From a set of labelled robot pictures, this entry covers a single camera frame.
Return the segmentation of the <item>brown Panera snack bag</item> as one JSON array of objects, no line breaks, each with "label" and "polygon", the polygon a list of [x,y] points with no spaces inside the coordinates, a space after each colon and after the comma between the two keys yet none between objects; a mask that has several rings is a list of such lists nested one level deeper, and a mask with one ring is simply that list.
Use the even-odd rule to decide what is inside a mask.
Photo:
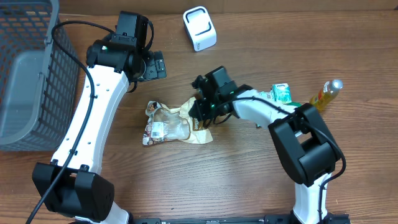
[{"label": "brown Panera snack bag", "polygon": [[155,121],[164,123],[165,135],[163,142],[176,140],[190,144],[212,142],[213,137],[210,130],[204,128],[201,121],[196,121],[188,114],[194,101],[195,97],[191,97],[180,107],[172,109],[160,103],[163,108],[160,109],[160,112],[155,113]]}]

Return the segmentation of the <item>teal wipes packet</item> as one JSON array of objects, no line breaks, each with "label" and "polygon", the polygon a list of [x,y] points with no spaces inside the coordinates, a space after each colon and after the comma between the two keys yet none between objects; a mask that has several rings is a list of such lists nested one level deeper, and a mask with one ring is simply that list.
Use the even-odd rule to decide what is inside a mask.
[{"label": "teal wipes packet", "polygon": [[269,91],[269,92],[261,91],[261,92],[259,92],[259,94],[260,94],[261,96],[267,98],[268,100],[271,100],[271,101],[274,101],[274,100],[275,100],[274,94],[273,94],[271,91]]}]

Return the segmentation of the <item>small brown snack packet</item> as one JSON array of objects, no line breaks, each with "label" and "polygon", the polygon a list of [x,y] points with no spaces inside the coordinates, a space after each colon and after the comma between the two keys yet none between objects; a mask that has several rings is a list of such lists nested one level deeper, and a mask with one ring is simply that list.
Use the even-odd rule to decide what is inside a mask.
[{"label": "small brown snack packet", "polygon": [[164,123],[162,121],[155,121],[155,113],[160,112],[162,108],[162,105],[156,101],[148,102],[146,115],[149,119],[142,139],[142,143],[145,146],[158,144],[164,141]]}]

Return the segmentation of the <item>green white tissue pack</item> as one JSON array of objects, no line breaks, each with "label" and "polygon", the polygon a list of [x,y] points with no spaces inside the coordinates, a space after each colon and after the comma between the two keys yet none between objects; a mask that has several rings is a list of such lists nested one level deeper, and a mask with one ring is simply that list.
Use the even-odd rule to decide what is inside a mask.
[{"label": "green white tissue pack", "polygon": [[287,83],[273,84],[271,95],[274,101],[288,104],[292,102],[290,87]]}]

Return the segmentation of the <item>green lid glass jar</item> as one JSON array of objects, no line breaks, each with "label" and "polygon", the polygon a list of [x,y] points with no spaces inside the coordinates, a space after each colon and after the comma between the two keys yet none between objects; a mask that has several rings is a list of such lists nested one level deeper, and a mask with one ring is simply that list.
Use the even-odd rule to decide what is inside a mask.
[{"label": "green lid glass jar", "polygon": [[300,107],[302,104],[301,103],[297,103],[297,102],[291,102],[291,103],[289,103],[289,105]]}]

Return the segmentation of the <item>yellow drink bottle silver cap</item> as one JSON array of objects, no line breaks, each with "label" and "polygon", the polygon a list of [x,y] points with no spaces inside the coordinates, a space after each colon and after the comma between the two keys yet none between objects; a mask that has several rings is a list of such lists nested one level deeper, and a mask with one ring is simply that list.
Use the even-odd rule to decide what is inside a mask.
[{"label": "yellow drink bottle silver cap", "polygon": [[343,82],[341,80],[329,80],[316,95],[311,97],[309,103],[316,107],[318,111],[323,111],[337,97],[342,88]]}]

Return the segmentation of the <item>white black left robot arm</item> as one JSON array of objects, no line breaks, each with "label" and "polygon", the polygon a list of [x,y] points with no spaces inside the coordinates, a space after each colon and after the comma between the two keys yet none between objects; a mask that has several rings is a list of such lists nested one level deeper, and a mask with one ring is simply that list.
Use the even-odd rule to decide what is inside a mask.
[{"label": "white black left robot arm", "polygon": [[151,21],[123,11],[115,29],[88,47],[80,64],[86,78],[68,131],[48,164],[37,163],[32,180],[47,210],[75,223],[132,223],[114,200],[114,185],[101,176],[104,145],[122,97],[139,82],[166,77],[161,52],[150,50]]}]

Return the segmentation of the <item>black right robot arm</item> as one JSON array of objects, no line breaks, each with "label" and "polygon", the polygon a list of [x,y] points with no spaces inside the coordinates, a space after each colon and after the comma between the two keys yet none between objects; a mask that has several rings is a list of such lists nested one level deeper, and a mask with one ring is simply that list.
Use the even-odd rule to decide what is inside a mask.
[{"label": "black right robot arm", "polygon": [[346,159],[318,110],[309,103],[285,105],[248,85],[237,86],[220,66],[192,82],[200,98],[189,115],[204,127],[235,116],[268,128],[280,163],[295,183],[295,204],[284,215],[265,215],[264,223],[349,223],[348,215],[326,209],[327,185],[346,169]]}]

